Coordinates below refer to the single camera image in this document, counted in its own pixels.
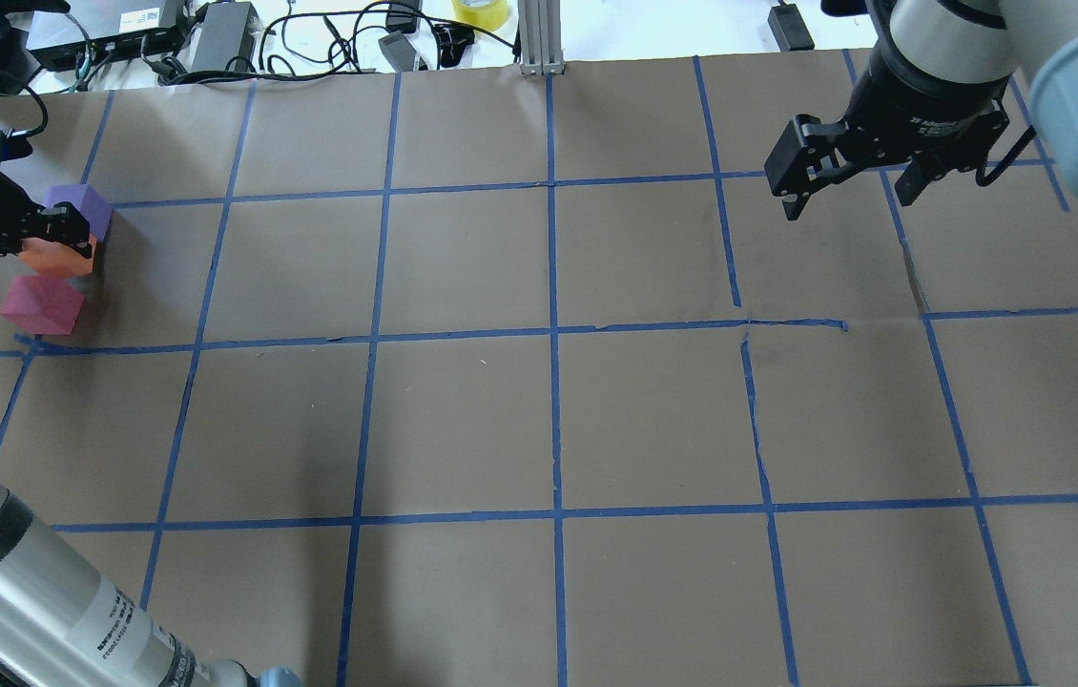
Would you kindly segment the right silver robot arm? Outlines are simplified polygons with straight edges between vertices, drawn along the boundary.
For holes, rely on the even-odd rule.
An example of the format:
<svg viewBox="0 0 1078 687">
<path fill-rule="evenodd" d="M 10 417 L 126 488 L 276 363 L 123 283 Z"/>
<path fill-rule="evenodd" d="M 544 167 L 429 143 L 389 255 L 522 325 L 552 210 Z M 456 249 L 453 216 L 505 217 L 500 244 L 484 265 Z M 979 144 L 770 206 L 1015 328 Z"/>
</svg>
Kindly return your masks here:
<svg viewBox="0 0 1078 687">
<path fill-rule="evenodd" d="M 788 220 L 810 196 L 860 173 L 902 165 L 913 204 L 949 173 L 987 187 L 1041 138 L 1078 198 L 1078 1 L 823 1 L 865 16 L 870 60 L 835 121 L 797 114 L 764 171 Z"/>
</svg>

